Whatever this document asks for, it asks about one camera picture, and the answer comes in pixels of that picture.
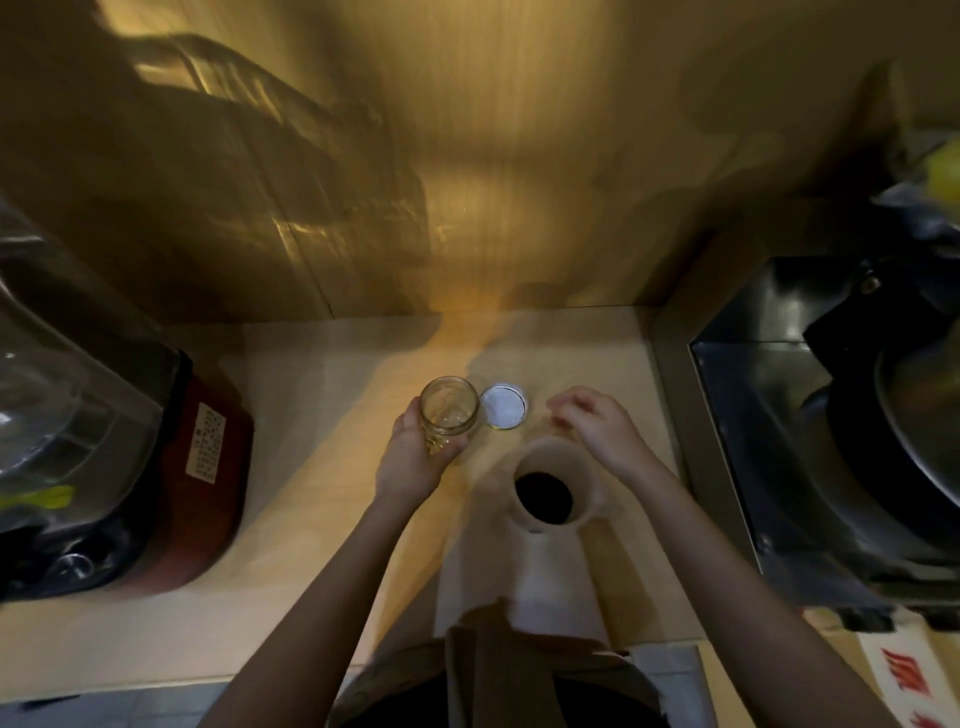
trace hand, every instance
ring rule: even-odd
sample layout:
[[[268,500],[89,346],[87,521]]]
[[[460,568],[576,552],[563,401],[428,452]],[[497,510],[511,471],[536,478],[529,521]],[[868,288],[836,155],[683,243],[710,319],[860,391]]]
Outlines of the hand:
[[[546,405],[554,422],[573,427],[590,454],[621,481],[642,476],[660,462],[613,397],[589,387],[572,387]]]
[[[394,434],[380,458],[374,500],[397,504],[413,514],[437,490],[446,466],[464,451],[467,442],[467,435],[459,435],[440,451],[428,454],[420,428],[420,398],[414,397],[396,418]]]

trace round metal lid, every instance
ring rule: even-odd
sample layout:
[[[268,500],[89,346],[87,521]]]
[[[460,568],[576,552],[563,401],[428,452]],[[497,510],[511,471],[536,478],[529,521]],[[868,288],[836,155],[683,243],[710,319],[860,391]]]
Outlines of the round metal lid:
[[[493,429],[513,429],[527,416],[527,399],[513,384],[495,384],[480,396],[480,404]]]

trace yellow object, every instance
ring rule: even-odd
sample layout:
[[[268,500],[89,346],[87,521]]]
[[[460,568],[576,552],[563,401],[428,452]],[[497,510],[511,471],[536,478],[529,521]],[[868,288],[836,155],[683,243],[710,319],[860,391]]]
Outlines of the yellow object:
[[[48,511],[56,511],[70,505],[76,492],[77,489],[72,485],[55,485],[36,493],[27,493],[20,496],[0,496],[0,511],[15,505],[35,505]]]
[[[926,194],[960,221],[960,137],[955,136],[926,158]]]

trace forearm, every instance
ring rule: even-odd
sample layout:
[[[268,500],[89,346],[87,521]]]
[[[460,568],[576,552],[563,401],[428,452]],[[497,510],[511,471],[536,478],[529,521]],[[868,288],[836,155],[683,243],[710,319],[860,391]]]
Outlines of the forearm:
[[[322,726],[349,667],[390,555],[413,511],[374,500],[202,728]]]
[[[644,454],[623,478],[733,683],[776,726],[896,726],[864,682],[762,580],[677,478]]]

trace person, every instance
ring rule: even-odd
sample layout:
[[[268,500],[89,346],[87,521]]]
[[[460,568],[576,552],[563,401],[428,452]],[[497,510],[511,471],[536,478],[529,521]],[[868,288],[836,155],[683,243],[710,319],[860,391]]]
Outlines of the person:
[[[733,548],[647,447],[616,400],[574,387],[547,406],[554,421],[575,430],[593,457],[639,500],[758,726],[898,725],[859,676]],[[431,653],[440,656],[438,667],[417,650],[413,657],[388,658],[385,668],[374,662],[337,700],[331,716],[397,540],[466,446],[461,436],[428,454],[419,401],[410,402],[394,423],[372,503],[213,705],[202,728],[303,728],[322,726],[328,718],[331,726],[404,718],[458,728],[598,725],[615,719],[667,724],[656,696],[645,696],[634,667],[614,664],[619,658],[611,654],[570,658],[541,650],[496,619],[451,630],[455,639],[448,637]],[[428,664],[433,667],[424,669]],[[365,681],[368,673],[372,679]],[[357,683],[364,687],[354,689]],[[345,702],[351,707],[338,716]]]

